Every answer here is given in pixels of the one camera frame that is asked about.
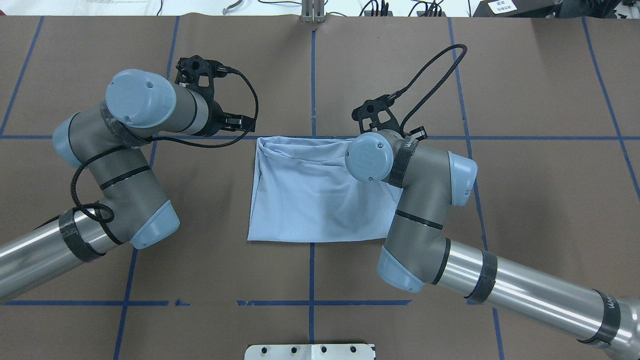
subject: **metal bracket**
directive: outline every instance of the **metal bracket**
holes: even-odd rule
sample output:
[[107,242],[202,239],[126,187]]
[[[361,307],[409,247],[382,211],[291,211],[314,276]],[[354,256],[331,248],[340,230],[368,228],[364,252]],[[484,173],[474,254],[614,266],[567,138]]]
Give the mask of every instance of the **metal bracket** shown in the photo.
[[324,22],[324,0],[301,0],[302,22]]
[[375,360],[373,344],[251,345],[244,360]]

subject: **folded fabric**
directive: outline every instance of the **folded fabric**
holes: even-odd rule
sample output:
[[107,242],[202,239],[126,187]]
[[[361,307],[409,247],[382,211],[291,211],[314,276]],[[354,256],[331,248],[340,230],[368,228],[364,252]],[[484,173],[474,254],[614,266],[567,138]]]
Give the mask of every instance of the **folded fabric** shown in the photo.
[[354,179],[344,164],[351,141],[258,138],[248,240],[386,237],[402,189]]

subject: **white label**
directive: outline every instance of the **white label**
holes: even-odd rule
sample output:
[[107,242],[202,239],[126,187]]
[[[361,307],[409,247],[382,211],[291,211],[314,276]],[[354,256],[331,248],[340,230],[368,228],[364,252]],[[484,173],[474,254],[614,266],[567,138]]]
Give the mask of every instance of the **white label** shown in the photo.
[[490,2],[488,4],[494,14],[508,13],[514,10],[518,10],[518,8],[513,4],[511,0],[498,0]]

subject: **black stripe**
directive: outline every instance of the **black stripe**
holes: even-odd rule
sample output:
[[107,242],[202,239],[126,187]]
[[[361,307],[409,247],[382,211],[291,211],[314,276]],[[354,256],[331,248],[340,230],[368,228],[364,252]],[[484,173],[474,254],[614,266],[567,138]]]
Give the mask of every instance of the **black stripe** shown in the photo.
[[151,168],[148,165],[145,165],[143,167],[139,167],[139,168],[135,168],[131,171],[128,171],[120,176],[116,176],[113,179],[106,181],[105,183],[103,183],[102,185],[100,185],[100,190],[104,190],[106,188],[108,188],[111,185],[115,185],[117,183],[119,183],[120,181],[126,180],[130,177],[132,177],[133,175],[138,175],[141,172],[145,172],[151,170]]
[[488,251],[482,251],[482,269],[476,287],[465,299],[482,304],[493,291],[495,285],[495,276],[498,273],[498,257]]
[[620,329],[620,305],[613,296],[601,293],[598,290],[595,291],[602,297],[602,304],[604,305],[602,324],[596,334],[590,339],[578,341],[595,348],[605,348],[611,345],[611,342],[616,338],[616,334]]
[[184,129],[182,129],[180,131],[176,131],[176,133],[181,133],[181,132],[185,131],[186,129],[189,129],[189,127],[191,125],[193,125],[193,122],[196,120],[196,115],[198,115],[198,103],[196,102],[196,97],[193,96],[193,94],[191,92],[189,92],[189,94],[191,95],[191,98],[193,98],[193,119],[191,119],[191,122],[189,123],[189,125],[187,125],[187,127],[185,127]]
[[84,242],[82,236],[80,236],[80,233],[78,232],[72,209],[67,210],[60,215],[60,218],[58,219],[58,227],[60,228],[62,240],[64,240],[69,250],[71,250],[78,259],[85,263],[89,263],[104,255],[95,251],[91,245]]
[[429,221],[427,219],[423,219],[421,217],[417,217],[415,215],[405,213],[404,211],[401,211],[401,210],[396,210],[396,215],[403,218],[407,218],[409,220],[413,220],[415,222],[419,222],[422,225],[433,227],[434,229],[442,230],[442,225],[438,224],[437,222]]
[[436,275],[436,278],[433,279],[433,281],[431,282],[431,285],[438,284],[438,282],[440,281],[440,278],[442,277],[442,273],[444,273],[444,268],[447,267],[447,261],[449,260],[449,252],[451,251],[451,240],[448,238],[445,238],[445,240],[447,240],[447,245],[445,245],[445,248],[444,248],[444,256],[442,257],[442,262],[440,263],[440,269],[438,269],[438,274]]

